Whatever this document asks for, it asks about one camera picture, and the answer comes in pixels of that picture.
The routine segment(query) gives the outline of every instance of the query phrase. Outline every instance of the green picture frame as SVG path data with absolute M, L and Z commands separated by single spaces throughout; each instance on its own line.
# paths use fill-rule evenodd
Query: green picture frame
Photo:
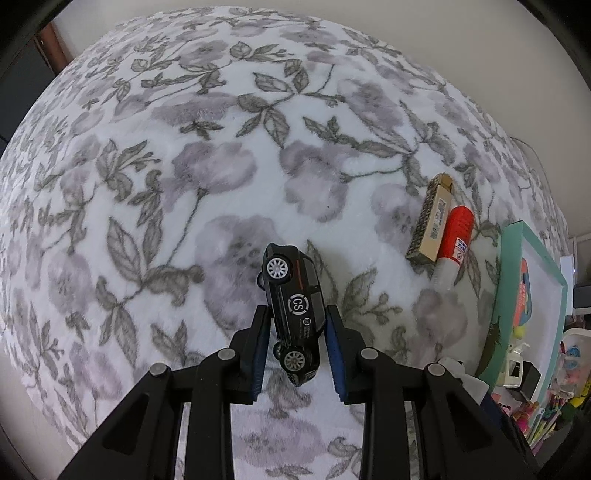
M 490 391 L 496 386 L 509 348 L 509 341 L 511 340 L 515 305 L 519 291 L 519 282 L 521 281 L 520 269 L 524 241 L 527 241 L 539 255 L 544 266 L 544 271 L 554 277 L 562 286 L 560 315 L 556 320 L 556 338 L 550 364 L 546 372 L 540 372 L 541 378 L 544 379 L 540 390 L 541 397 L 548 390 L 558 358 L 560 340 L 564 330 L 564 314 L 566 312 L 568 286 L 559 267 L 546 250 L 544 244 L 522 220 L 508 225 L 503 229 L 501 234 L 501 267 L 496 290 L 495 306 L 480 363 L 476 370 L 476 376 L 489 385 Z

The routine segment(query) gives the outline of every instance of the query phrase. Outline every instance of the tire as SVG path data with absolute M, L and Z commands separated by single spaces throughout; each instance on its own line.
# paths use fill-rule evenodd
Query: tire
M 265 279 L 262 276 L 262 271 L 256 276 L 256 284 L 262 291 L 265 291 Z
M 273 345 L 273 356 L 281 362 L 281 342 Z
M 304 369 L 308 363 L 304 352 L 297 348 L 288 348 L 281 354 L 281 367 L 287 372 L 299 372 Z
M 291 278 L 289 262 L 283 257 L 271 257 L 265 261 L 262 272 L 265 278 L 274 284 L 281 284 Z

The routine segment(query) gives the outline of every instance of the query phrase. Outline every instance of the bed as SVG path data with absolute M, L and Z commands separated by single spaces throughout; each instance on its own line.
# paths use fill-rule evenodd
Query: bed
M 441 172 L 476 217 L 445 295 L 404 258 Z M 522 219 L 555 260 L 567 249 L 545 182 L 471 98 L 371 35 L 269 9 L 120 25 L 41 95 L 0 178 L 2 340 L 75 449 L 151 364 L 194 365 L 249 325 L 269 242 L 312 257 L 368 345 L 468 373 L 501 229 Z M 325 352 L 298 389 L 269 355 L 259 401 L 233 412 L 237 476 L 353 478 L 362 420 Z

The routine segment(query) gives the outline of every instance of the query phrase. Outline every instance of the toy car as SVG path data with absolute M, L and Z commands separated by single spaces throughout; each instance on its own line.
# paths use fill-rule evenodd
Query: toy car
M 293 245 L 269 244 L 257 283 L 267 293 L 275 319 L 279 341 L 273 355 L 299 387 L 318 370 L 318 337 L 326 321 L 314 264 Z

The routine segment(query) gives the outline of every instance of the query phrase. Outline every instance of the white wall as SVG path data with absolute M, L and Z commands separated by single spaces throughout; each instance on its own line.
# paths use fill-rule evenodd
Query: white wall
M 117 23 L 200 0 L 74 0 L 56 19 L 75 55 Z M 436 68 L 541 157 L 572 235 L 591 231 L 591 92 L 517 0 L 249 0 L 370 33 Z

